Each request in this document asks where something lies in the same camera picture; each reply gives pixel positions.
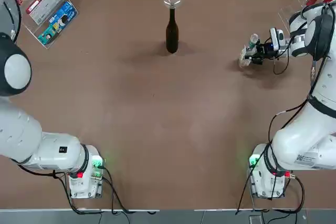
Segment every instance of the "dark glass bottle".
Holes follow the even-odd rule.
[[[178,49],[179,31],[175,21],[175,9],[170,9],[169,23],[166,29],[166,47],[171,54],[175,53]]]

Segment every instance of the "blue package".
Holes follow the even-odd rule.
[[[57,33],[53,29],[52,26],[49,26],[42,34],[38,36],[38,40],[41,41],[43,45],[51,43],[55,37],[57,36]]]
[[[65,2],[49,20],[49,23],[56,32],[60,33],[76,16],[76,14],[76,9],[69,2]]]

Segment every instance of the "small plastic bottle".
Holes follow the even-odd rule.
[[[259,36],[257,34],[252,34],[249,42],[249,48],[253,49],[256,46],[256,43],[259,40]]]

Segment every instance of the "clear acrylic stand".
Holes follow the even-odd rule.
[[[67,21],[64,29],[60,32],[52,28],[51,21],[53,16],[60,8],[68,2],[75,11],[74,17]],[[78,11],[70,0],[31,0],[23,2],[20,6],[22,23],[28,31],[43,45],[46,49],[56,41],[56,39],[64,33],[64,30],[77,17]]]
[[[280,9],[279,11],[279,17],[281,18],[282,23],[284,24],[287,33],[289,32],[289,19],[290,17],[296,13],[301,11],[305,5],[307,0],[294,0],[290,5],[285,6],[284,8]]]

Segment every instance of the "black cable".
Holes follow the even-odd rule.
[[[59,177],[56,177],[56,179],[58,179],[58,180],[62,183],[62,186],[63,186],[63,189],[64,189],[64,191],[65,191],[65,193],[66,193],[66,196],[67,196],[69,205],[70,205],[71,209],[72,209],[76,214],[78,214],[78,215],[99,215],[99,214],[102,214],[102,213],[103,213],[103,211],[80,211],[80,210],[78,210],[78,209],[72,204],[72,202],[71,202],[70,196],[69,196],[69,194],[68,194],[68,188],[67,188],[67,186],[66,186],[66,183],[67,183],[67,182],[64,183],[64,181],[63,181],[61,178],[59,178]]]
[[[10,18],[11,18],[12,24],[13,24],[13,26],[14,26],[14,28],[15,28],[14,18],[13,18],[13,16],[12,16],[12,13],[10,12],[11,10],[9,10],[9,8],[8,8],[8,6],[7,6],[7,4],[6,4],[6,2],[4,2],[4,6],[5,6],[5,8],[7,9],[8,14],[9,14],[9,16],[10,16]]]
[[[17,14],[18,14],[18,19],[19,19],[18,24],[17,24],[17,30],[16,30],[16,33],[15,33],[15,37],[13,39],[13,42],[15,43],[16,40],[17,40],[17,37],[19,36],[20,29],[21,29],[22,15],[21,15],[19,2],[17,0],[14,0],[14,1],[15,1],[15,5],[16,5],[16,8],[17,8]]]
[[[267,224],[270,224],[272,221],[274,221],[274,220],[281,220],[281,219],[285,219],[285,218],[287,218],[288,216],[290,216],[290,214],[287,214],[287,215],[285,215],[285,216],[282,216],[282,217],[278,217],[278,218],[273,218],[273,219],[270,219],[268,222],[267,222]]]
[[[99,218],[99,222],[98,222],[98,224],[100,224],[101,217],[103,217],[103,214],[100,214],[100,218]]]
[[[114,188],[113,184],[112,184],[108,179],[106,179],[105,177],[103,177],[103,181],[105,181],[106,183],[108,183],[108,184],[110,185],[111,189],[112,189],[113,192],[114,192],[115,197],[117,198],[117,201],[118,201],[119,205],[121,206],[121,209],[122,209],[126,214],[134,214],[134,213],[136,213],[136,212],[133,212],[133,211],[129,211],[129,210],[127,210],[127,209],[124,207],[124,205],[122,204],[122,202],[121,202],[121,200],[120,200],[120,198],[119,198],[119,195],[118,195],[116,189]]]
[[[281,72],[279,72],[279,73],[276,73],[275,72],[275,59],[274,59],[274,64],[273,64],[273,73],[275,74],[275,75],[280,75],[280,74],[283,74],[286,70],[287,70],[287,68],[288,68],[288,66],[289,66],[289,49],[287,49],[287,53],[288,53],[288,55],[287,55],[287,64],[286,64],[286,66],[285,66],[285,68],[281,71]]]
[[[299,26],[299,28],[298,28],[296,31],[302,29],[306,24],[307,24],[307,22],[304,22],[301,26]],[[279,72],[279,73],[276,73],[276,72],[275,72],[275,59],[273,59],[273,61],[274,61],[274,64],[273,64],[273,73],[274,73],[275,75],[283,74],[283,73],[287,70],[287,68],[288,68],[288,66],[289,66],[289,47],[290,47],[290,45],[292,44],[293,40],[294,40],[294,36],[290,38],[290,40],[289,40],[289,42],[288,42],[288,45],[287,45],[286,49],[285,49],[282,53],[280,53],[280,54],[275,58],[275,59],[279,59],[279,57],[282,56],[282,55],[287,51],[287,64],[286,64],[285,68],[283,69],[283,71],[281,71],[281,72]]]
[[[301,197],[300,205],[295,210],[274,209],[275,211],[282,212],[283,214],[297,214],[303,208],[303,204],[305,203],[305,194],[306,194],[305,191],[304,191],[305,187],[303,186],[303,183],[301,182],[301,180],[297,176],[295,177],[295,179],[300,184],[301,192],[302,192],[302,197]]]
[[[128,215],[125,213],[125,212],[121,212],[123,215],[126,216],[127,218],[127,221],[128,221],[128,224],[131,224],[131,220],[130,220],[130,217],[128,217]]]
[[[265,42],[264,42],[264,44],[266,44],[270,39],[271,39],[271,37],[269,37],[268,39],[266,39]]]

